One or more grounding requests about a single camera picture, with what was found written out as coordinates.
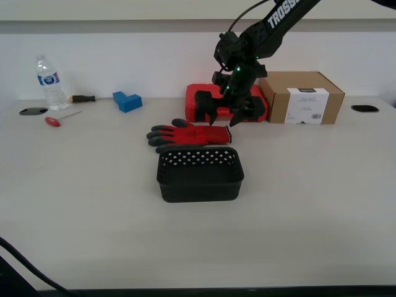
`perforated plastic basket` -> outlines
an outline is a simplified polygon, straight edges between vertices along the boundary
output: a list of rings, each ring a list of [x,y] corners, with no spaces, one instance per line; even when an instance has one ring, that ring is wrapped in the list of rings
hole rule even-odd
[[[236,150],[176,148],[160,154],[157,181],[167,202],[235,200],[244,178]]]

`red box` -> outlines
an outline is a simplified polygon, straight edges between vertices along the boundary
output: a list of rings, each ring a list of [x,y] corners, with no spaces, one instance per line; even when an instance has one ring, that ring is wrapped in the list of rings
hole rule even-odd
[[[186,92],[186,119],[190,122],[198,122],[196,120],[196,99],[195,99],[195,94],[197,91],[210,91],[212,93],[212,96],[216,99],[221,99],[222,96],[220,95],[220,87],[214,84],[192,84],[187,86],[187,92]],[[265,113],[259,117],[257,122],[262,122],[267,119],[268,112],[269,112],[269,106],[268,102],[265,99],[263,93],[261,92],[260,88],[258,85],[253,85],[253,88],[251,90],[252,96],[257,96],[260,97],[264,106],[265,106]],[[222,120],[231,120],[233,117],[233,114],[229,112],[228,108],[225,107],[219,107],[217,110],[218,117],[217,119],[222,119]],[[209,123],[209,116],[206,114],[205,115],[205,122]]]

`plastic bottle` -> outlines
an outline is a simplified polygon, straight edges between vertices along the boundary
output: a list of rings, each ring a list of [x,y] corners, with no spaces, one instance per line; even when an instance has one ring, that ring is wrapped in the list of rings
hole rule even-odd
[[[44,55],[37,56],[36,60],[38,81],[43,87],[49,108],[51,110],[59,111],[69,107],[71,103],[61,89],[59,76],[54,66],[45,58]]]

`table surface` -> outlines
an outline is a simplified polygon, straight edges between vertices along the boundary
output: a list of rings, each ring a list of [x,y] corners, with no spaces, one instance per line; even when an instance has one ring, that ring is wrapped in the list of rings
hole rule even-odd
[[[379,113],[361,114],[370,103]],[[59,128],[0,114],[0,236],[70,289],[391,285],[396,110],[347,98],[336,125],[231,128],[245,179],[232,202],[168,204],[150,128],[182,99],[73,107]],[[49,288],[5,251],[36,289]]]

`blue block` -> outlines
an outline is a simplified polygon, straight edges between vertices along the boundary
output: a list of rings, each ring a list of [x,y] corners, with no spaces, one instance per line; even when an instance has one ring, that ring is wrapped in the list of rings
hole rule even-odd
[[[116,92],[113,93],[113,98],[114,101],[118,104],[119,110],[125,113],[143,106],[142,97],[136,94],[127,97],[123,92]]]

